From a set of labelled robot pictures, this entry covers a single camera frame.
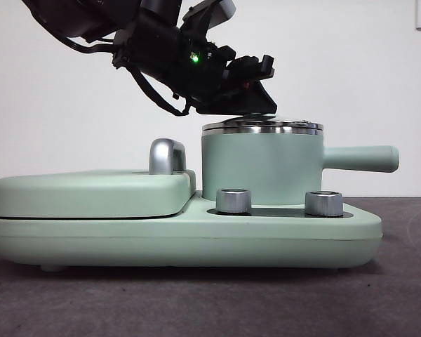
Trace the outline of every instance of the mint green pot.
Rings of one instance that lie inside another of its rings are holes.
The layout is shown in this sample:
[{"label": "mint green pot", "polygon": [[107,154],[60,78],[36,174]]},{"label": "mint green pot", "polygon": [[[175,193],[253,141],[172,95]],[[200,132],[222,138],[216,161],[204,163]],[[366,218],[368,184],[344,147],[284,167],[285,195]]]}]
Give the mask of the mint green pot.
[{"label": "mint green pot", "polygon": [[303,204],[306,192],[321,190],[324,169],[393,172],[399,165],[392,146],[325,148],[322,126],[306,121],[229,120],[204,126],[201,142],[208,200],[221,188],[243,188],[254,204]]}]

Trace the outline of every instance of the white backdrop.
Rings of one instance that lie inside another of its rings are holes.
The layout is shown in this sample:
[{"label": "white backdrop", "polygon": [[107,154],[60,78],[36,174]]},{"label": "white backdrop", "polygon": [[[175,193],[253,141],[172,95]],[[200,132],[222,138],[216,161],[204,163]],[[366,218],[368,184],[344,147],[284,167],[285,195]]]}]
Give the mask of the white backdrop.
[{"label": "white backdrop", "polygon": [[[401,151],[396,173],[326,171],[324,188],[421,196],[421,32],[414,1],[235,2],[236,15],[208,37],[239,55],[275,57],[276,74],[265,87],[281,116],[324,124],[327,146]],[[185,0],[183,8],[193,4]],[[201,185],[201,126],[224,117],[171,117],[110,61],[107,54],[69,50],[21,1],[0,0],[0,178],[147,168],[151,141],[168,137],[185,144]]]}]

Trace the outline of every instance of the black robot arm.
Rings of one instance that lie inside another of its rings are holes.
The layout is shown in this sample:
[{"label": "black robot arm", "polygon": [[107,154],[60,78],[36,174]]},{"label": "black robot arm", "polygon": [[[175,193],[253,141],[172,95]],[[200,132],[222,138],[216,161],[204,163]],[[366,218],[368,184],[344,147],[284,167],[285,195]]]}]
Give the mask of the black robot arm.
[{"label": "black robot arm", "polygon": [[[176,27],[182,0],[23,0],[34,18],[57,40],[82,53],[113,54],[159,107],[176,116],[195,107],[200,114],[273,114],[276,103],[260,80],[273,77],[273,58],[262,61],[208,42],[207,31],[230,19],[231,0],[205,0],[191,7]],[[116,32],[114,38],[105,36]],[[83,37],[83,46],[71,40]],[[185,98],[182,112],[166,102],[143,74]]]}]

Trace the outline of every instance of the appliance base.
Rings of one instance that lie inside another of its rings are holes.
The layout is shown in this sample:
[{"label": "appliance base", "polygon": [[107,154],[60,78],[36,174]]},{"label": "appliance base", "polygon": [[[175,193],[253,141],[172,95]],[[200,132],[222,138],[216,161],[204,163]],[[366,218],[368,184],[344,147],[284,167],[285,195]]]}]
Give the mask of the appliance base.
[{"label": "appliance base", "polygon": [[[303,205],[276,208],[302,209]],[[344,204],[346,218],[222,216],[197,192],[165,218],[0,218],[0,256],[64,266],[356,267],[380,245],[381,220]]]}]

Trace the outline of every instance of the black cable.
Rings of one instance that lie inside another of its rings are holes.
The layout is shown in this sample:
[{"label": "black cable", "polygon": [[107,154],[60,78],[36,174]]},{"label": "black cable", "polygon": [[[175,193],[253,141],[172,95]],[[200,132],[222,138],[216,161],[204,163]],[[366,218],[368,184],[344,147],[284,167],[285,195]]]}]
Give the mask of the black cable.
[{"label": "black cable", "polygon": [[67,47],[78,51],[84,54],[91,54],[91,53],[116,53],[118,48],[112,44],[96,44],[94,46],[86,47],[78,44],[75,41],[72,41],[68,37],[62,37],[61,35],[51,31],[46,24],[41,20],[41,18],[36,14],[32,13],[33,18],[43,27],[47,32],[49,32],[55,39],[57,39],[62,44],[66,45]]},{"label": "black cable", "polygon": [[139,68],[137,68],[136,66],[127,66],[126,69],[133,75],[134,80],[142,89],[143,93],[150,100],[155,102],[158,107],[179,117],[187,116],[189,114],[187,106],[186,109],[184,109],[184,111],[181,112],[177,110],[174,106],[172,106],[169,102],[164,100],[162,96],[159,95],[159,93],[156,90],[154,90],[154,88],[148,82],[148,80],[142,75],[142,72],[140,72]]},{"label": "black cable", "polygon": [[113,39],[105,39],[105,38],[101,38],[101,39],[97,39],[97,41],[101,41],[101,42],[109,42],[109,43],[112,43],[112,42],[114,42],[114,40]]}]

